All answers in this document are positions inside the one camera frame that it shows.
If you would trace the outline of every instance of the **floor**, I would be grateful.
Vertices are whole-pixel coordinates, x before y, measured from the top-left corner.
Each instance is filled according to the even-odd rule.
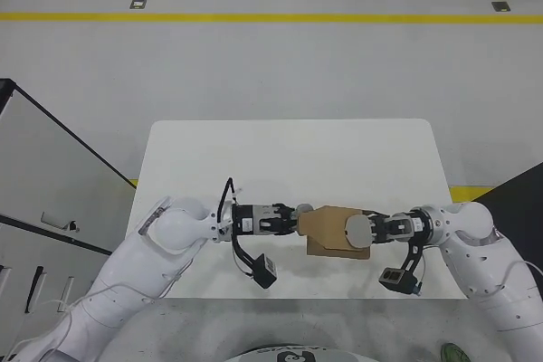
[[[0,0],[0,12],[129,4]],[[543,14],[543,0],[509,4]],[[495,14],[489,0],[148,0],[141,12]],[[0,22],[0,77],[128,178],[161,119],[427,119],[450,185],[495,186],[543,161],[539,23]],[[446,340],[473,361],[509,360],[466,300],[163,300],[102,361],[222,361],[293,342],[432,362]]]
[[[0,11],[129,4],[0,0]],[[543,14],[543,0],[510,5]],[[495,15],[489,0],[148,0],[132,12]],[[496,186],[543,161],[539,23],[0,22],[0,77],[128,178],[161,119],[427,119],[455,186]]]
[[[162,300],[132,319],[100,362],[225,361],[273,343],[345,349],[383,362],[440,362],[447,341],[473,362],[510,361],[466,300]]]

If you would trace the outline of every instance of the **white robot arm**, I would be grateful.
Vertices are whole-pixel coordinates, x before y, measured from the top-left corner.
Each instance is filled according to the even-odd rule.
[[[123,324],[161,297],[217,237],[214,212],[198,201],[161,200],[105,262],[86,298],[14,361],[95,361]]]
[[[295,230],[295,209],[276,204],[227,207],[225,211],[224,197],[225,193],[217,210],[207,210],[194,199],[166,198],[157,203],[109,257],[87,296],[73,304],[53,331],[23,348],[14,361],[95,361],[130,317],[170,289],[207,241],[232,241],[240,256],[237,234]],[[270,214],[274,217],[262,217]],[[422,283],[412,272],[423,247],[438,246],[462,292],[492,320],[513,360],[543,361],[543,302],[535,280],[509,239],[494,229],[491,214],[483,205],[427,205],[392,217],[364,217],[371,225],[365,234],[368,244],[398,241],[409,245],[405,265],[383,271],[379,280],[383,286],[418,293]],[[244,254],[242,261],[263,288],[275,281],[275,270],[264,255],[254,260]],[[308,355],[314,357],[310,361],[374,361],[332,349],[296,349],[252,352],[241,360],[275,362],[283,353],[304,361]]]

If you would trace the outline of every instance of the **green object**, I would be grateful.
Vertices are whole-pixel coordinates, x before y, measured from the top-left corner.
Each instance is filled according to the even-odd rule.
[[[445,343],[441,347],[442,362],[471,362],[469,356],[454,343]]]

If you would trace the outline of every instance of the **black cable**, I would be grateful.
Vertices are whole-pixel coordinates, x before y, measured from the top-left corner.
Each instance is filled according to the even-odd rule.
[[[221,212],[224,209],[225,204],[225,198],[227,197],[227,192],[229,191],[229,187],[232,188],[232,194],[233,194],[233,200],[235,203],[237,203],[237,200],[235,199],[235,188],[233,187],[233,179],[229,177],[227,179],[227,182],[225,183],[224,193],[221,195],[221,199],[219,200],[219,205],[217,206],[217,223],[221,223]]]
[[[219,205],[217,206],[217,224],[221,223],[221,213],[224,210],[224,204],[225,204],[225,198],[227,197],[227,193],[229,192],[229,189],[232,189],[232,199],[233,202],[237,205],[237,199],[235,198],[235,188],[233,187],[233,179],[229,177],[227,179],[227,182],[225,183],[224,193],[221,195],[221,199],[219,200]],[[237,236],[233,235],[232,232],[232,248],[233,253],[237,255],[239,260],[241,260],[247,267],[252,269],[253,267],[253,258],[245,252],[244,249],[242,249],[241,245],[237,241]]]
[[[233,252],[235,252],[235,255],[241,260],[245,265],[247,265],[250,269],[253,267],[254,259],[245,252],[244,249],[240,246],[239,242],[237,241],[236,236],[232,236],[232,247]]]

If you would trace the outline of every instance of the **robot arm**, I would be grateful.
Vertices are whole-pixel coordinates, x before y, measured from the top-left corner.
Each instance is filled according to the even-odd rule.
[[[422,282],[416,284],[412,271],[422,247],[438,246],[462,293],[491,320],[513,360],[543,361],[543,301],[537,284],[528,263],[493,227],[484,205],[426,205],[381,219],[386,220],[382,229],[386,231],[376,232],[375,219],[374,240],[396,234],[397,241],[409,244],[402,268],[383,271],[379,279],[383,286],[407,294],[418,292]]]
[[[161,200],[108,258],[87,296],[14,361],[96,360],[123,324],[161,297],[206,241],[217,238],[214,213],[199,202]]]

